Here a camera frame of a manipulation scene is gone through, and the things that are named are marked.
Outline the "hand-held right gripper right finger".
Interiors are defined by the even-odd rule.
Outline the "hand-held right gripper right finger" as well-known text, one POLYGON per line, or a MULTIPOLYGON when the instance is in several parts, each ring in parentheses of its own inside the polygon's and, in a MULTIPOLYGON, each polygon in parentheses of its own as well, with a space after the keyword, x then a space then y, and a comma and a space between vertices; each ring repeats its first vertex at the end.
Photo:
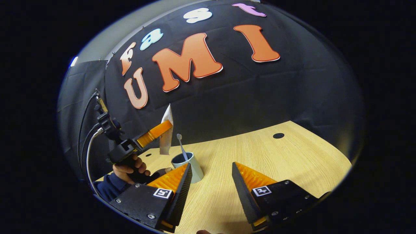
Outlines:
POLYGON ((260 170, 233 162, 232 178, 253 232, 293 222, 330 192, 330 179, 319 168, 292 163, 260 170))

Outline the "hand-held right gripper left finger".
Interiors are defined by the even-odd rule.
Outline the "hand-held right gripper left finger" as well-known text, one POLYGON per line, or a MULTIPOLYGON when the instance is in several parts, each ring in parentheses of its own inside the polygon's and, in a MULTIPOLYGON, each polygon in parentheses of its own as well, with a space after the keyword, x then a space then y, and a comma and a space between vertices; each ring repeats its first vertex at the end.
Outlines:
POLYGON ((181 222, 192 176, 192 167, 186 163, 147 185, 129 187, 110 204, 141 225, 174 233, 181 222))

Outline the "white toothpaste tube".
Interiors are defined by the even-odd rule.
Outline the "white toothpaste tube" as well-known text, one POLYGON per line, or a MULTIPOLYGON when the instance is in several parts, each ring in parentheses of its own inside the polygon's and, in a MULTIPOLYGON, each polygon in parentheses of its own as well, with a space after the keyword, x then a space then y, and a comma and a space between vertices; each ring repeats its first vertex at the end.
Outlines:
POLYGON ((171 127, 166 132, 162 133, 162 135, 160 136, 160 141, 159 141, 160 155, 169 155, 169 150, 171 148, 173 126, 174 126, 171 104, 169 104, 167 109, 165 110, 161 123, 164 123, 166 121, 171 123, 171 127))

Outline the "pale blue cup wooden handle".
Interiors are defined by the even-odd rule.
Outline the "pale blue cup wooden handle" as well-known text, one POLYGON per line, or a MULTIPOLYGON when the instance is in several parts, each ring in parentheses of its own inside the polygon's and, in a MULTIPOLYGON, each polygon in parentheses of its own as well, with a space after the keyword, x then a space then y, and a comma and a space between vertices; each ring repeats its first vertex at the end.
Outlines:
POLYGON ((173 166, 173 169, 176 169, 180 166, 185 165, 186 163, 189 163, 192 169, 191 184, 196 184, 203 179, 204 177, 203 170, 193 152, 186 152, 186 155, 187 155, 187 160, 185 159, 183 153, 177 154, 176 156, 172 158, 171 164, 173 166))

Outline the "dark brown round coaster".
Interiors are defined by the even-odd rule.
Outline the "dark brown round coaster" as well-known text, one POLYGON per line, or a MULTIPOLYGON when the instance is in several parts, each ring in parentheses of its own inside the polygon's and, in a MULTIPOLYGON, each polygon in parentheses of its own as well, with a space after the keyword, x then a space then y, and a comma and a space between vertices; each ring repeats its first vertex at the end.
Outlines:
POLYGON ((170 168, 164 168, 164 169, 159 169, 157 171, 155 171, 151 176, 150 176, 150 181, 154 181, 156 179, 158 179, 159 177, 165 175, 166 173, 169 172, 170 168))

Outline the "white toothbrush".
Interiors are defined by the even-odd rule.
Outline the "white toothbrush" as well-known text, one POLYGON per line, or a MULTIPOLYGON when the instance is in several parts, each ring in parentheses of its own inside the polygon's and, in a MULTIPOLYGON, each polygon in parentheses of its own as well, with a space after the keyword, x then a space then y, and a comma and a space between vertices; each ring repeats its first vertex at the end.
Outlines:
POLYGON ((187 152, 185 151, 185 149, 183 148, 183 145, 182 145, 182 135, 178 133, 176 136, 177 136, 177 139, 178 139, 180 147, 181 147, 181 151, 182 151, 184 161, 188 161, 189 158, 188 158, 187 152))

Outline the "wooden desktop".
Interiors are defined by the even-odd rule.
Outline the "wooden desktop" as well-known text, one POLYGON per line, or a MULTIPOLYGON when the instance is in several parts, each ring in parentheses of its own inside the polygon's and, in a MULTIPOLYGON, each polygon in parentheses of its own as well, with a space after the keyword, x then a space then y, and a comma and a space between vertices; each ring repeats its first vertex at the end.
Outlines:
POLYGON ((278 182, 289 179, 315 197, 336 188, 352 167, 336 147, 291 121, 194 144, 183 135, 182 142, 204 177, 190 185, 175 234, 251 234, 233 182, 233 162, 278 182))

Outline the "black backdrop cloth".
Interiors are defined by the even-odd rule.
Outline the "black backdrop cloth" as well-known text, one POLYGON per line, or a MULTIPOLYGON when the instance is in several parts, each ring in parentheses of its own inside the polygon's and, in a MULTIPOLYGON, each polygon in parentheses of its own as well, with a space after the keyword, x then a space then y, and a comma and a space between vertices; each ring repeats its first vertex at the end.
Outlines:
POLYGON ((63 80, 58 136, 78 177, 77 150, 96 123, 98 89, 126 137, 160 123, 190 143, 292 121, 350 161, 364 138, 355 75, 324 35, 271 4, 169 0, 124 17, 93 39, 63 80))

